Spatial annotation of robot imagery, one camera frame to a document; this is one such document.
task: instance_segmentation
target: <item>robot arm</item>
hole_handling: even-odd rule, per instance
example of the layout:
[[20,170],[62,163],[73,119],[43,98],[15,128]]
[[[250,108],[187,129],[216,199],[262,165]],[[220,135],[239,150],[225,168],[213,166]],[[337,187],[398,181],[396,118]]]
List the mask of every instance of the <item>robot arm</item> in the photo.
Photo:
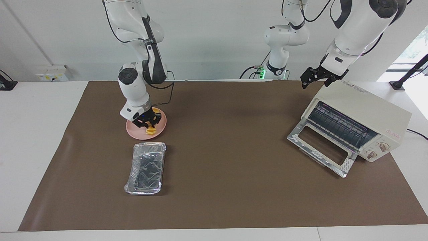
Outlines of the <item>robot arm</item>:
[[318,68],[308,68],[301,76],[302,87],[326,79],[328,87],[341,80],[353,64],[406,8],[405,0],[340,0],[342,14],[333,20],[340,28]]
[[[303,9],[306,9],[307,2],[303,0]],[[270,47],[270,58],[264,65],[265,78],[282,79],[290,56],[284,47],[303,45],[309,39],[309,29],[300,12],[299,0],[287,0],[283,7],[283,16],[289,24],[272,26],[265,32],[265,42]]]
[[118,40],[132,48],[140,61],[125,64],[119,73],[119,86],[127,100],[120,114],[138,127],[155,126],[162,116],[152,109],[146,82],[160,84],[167,79],[158,49],[163,31],[150,19],[142,0],[103,0],[103,4],[108,18],[117,26]]

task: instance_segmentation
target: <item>power cord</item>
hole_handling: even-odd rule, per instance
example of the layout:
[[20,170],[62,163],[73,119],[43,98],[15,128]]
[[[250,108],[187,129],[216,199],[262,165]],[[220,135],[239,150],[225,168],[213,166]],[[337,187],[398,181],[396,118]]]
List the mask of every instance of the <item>power cord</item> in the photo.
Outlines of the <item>power cord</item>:
[[[174,80],[175,80],[174,72],[172,72],[172,71],[168,70],[168,73],[172,73],[172,76],[174,77]],[[154,104],[154,105],[152,105],[152,107],[156,107],[156,106],[160,106],[160,105],[167,105],[167,104],[169,104],[169,103],[171,102],[171,99],[172,99],[172,93],[173,93],[173,91],[174,91],[174,85],[175,85],[175,82],[173,82],[173,83],[170,85],[170,86],[172,86],[172,88],[171,88],[171,94],[169,94],[169,100],[168,100],[168,102],[165,102],[165,103],[159,103],[159,104]]]
[[411,129],[407,129],[407,131],[410,131],[410,132],[413,132],[413,133],[415,133],[417,135],[420,135],[421,137],[425,138],[425,140],[428,141],[428,137],[426,137],[425,135],[423,135],[423,134],[421,134],[421,133],[419,133],[417,131],[414,131],[414,130],[411,130]]
[[257,74],[260,74],[260,72],[254,72],[254,73],[252,73],[252,74],[250,75],[250,79],[254,79],[254,78],[256,77],[256,75],[257,75]]
[[284,2],[285,2],[285,0],[282,0],[281,15],[283,17],[284,17]]
[[171,87],[173,84],[174,84],[174,82],[172,83],[172,84],[170,84],[170,85],[168,85],[168,86],[165,86],[165,87],[157,87],[157,86],[154,86],[154,85],[152,85],[152,84],[150,84],[150,83],[147,83],[150,87],[152,87],[152,88],[154,88],[154,89],[157,89],[157,90],[165,90],[165,89],[168,89],[169,87]]
[[248,70],[250,70],[250,69],[257,69],[257,67],[256,66],[251,66],[251,67],[248,67],[243,73],[242,73],[242,75],[239,77],[239,79],[242,79],[242,77],[245,75],[245,73],[246,72],[248,72]]
[[[268,59],[268,57],[269,57],[269,55],[270,55],[270,52],[271,52],[271,51],[269,51],[269,53],[267,53],[267,55],[266,55],[265,59],[262,61],[262,63],[261,63],[259,66],[263,66],[263,64],[265,63],[265,61]],[[248,69],[246,69],[246,70],[242,73],[242,75],[239,77],[239,79],[242,79],[242,77],[245,75],[245,73],[246,73],[246,72],[248,72],[248,70],[250,70],[250,69],[258,69],[258,68],[259,68],[259,66],[251,66],[251,67],[248,67]]]
[[290,70],[287,70],[287,72],[288,72],[288,76],[287,76],[287,80],[288,80],[290,78],[291,72],[290,72]]
[[303,2],[302,0],[299,0],[299,7],[300,7],[300,11],[302,12],[302,16],[305,19],[305,21],[312,23],[315,22],[321,15],[322,13],[325,11],[325,9],[328,7],[328,5],[330,4],[331,0],[328,0],[327,4],[324,6],[324,8],[321,10],[320,14],[318,14],[318,16],[312,20],[308,20],[305,16],[305,11],[303,10]]
[[427,65],[423,70],[421,70],[421,72],[419,72],[419,73],[417,73],[416,75],[413,75],[412,77],[409,77],[409,78],[413,78],[413,77],[416,77],[416,76],[420,75],[420,74],[421,74],[422,72],[424,72],[427,68],[428,68],[428,65]]
[[377,44],[380,42],[380,40],[382,39],[382,37],[383,37],[383,33],[379,36],[379,38],[377,39],[376,43],[367,52],[363,53],[361,56],[364,56],[364,55],[370,53],[377,46]]
[[269,53],[267,53],[267,55],[266,55],[266,57],[265,57],[265,59],[262,61],[262,63],[260,64],[261,66],[263,66],[263,64],[265,63],[265,61],[268,59],[268,57],[269,57],[269,55],[270,55],[270,53],[271,53],[272,51],[269,51]]

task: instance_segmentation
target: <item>white table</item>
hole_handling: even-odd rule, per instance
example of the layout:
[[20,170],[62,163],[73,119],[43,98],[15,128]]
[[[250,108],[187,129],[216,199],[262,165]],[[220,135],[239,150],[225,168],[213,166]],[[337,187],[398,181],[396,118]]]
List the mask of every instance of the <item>white table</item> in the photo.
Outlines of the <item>white table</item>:
[[[428,120],[405,92],[387,83],[355,83],[412,112],[409,128],[428,133]],[[428,225],[16,232],[86,85],[22,82],[12,92],[0,92],[0,240],[428,240]],[[392,155],[428,213],[428,142],[406,133]]]

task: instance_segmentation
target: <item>white wall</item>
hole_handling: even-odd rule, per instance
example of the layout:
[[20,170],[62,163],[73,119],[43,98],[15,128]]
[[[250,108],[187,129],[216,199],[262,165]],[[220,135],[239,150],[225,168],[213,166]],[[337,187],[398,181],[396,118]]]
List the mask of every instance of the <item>white wall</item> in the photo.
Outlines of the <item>white wall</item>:
[[[326,1],[312,0],[308,18],[317,15]],[[135,60],[133,52],[111,34],[101,0],[0,0],[0,42],[28,69],[49,61],[3,2],[54,64],[66,64],[71,69],[73,80],[114,80],[122,64]],[[248,66],[261,63],[269,51],[264,31],[272,25],[287,24],[281,17],[281,2],[146,0],[145,4],[150,16],[165,30],[160,51],[178,79],[223,79],[238,78]],[[388,28],[379,46],[350,68],[347,79],[376,81],[428,25],[427,8],[427,1],[413,1],[402,18]],[[307,24],[309,42],[288,48],[291,79],[298,79],[309,66],[317,67],[337,33],[328,12]],[[6,62],[0,58],[0,67]],[[18,75],[20,71],[16,68],[10,73]]]
[[27,68],[16,55],[0,41],[0,69],[8,73],[16,81],[37,81],[32,71]]

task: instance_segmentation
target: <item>brown mat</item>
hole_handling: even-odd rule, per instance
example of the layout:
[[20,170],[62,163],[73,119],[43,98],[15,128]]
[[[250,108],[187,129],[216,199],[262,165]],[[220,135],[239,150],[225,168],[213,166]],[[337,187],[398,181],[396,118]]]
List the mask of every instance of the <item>brown mat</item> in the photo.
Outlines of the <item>brown mat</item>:
[[391,155],[342,179],[286,140],[321,85],[177,83],[154,140],[168,146],[162,190],[131,196],[139,141],[119,116],[125,99],[117,83],[91,82],[19,231],[428,223]]

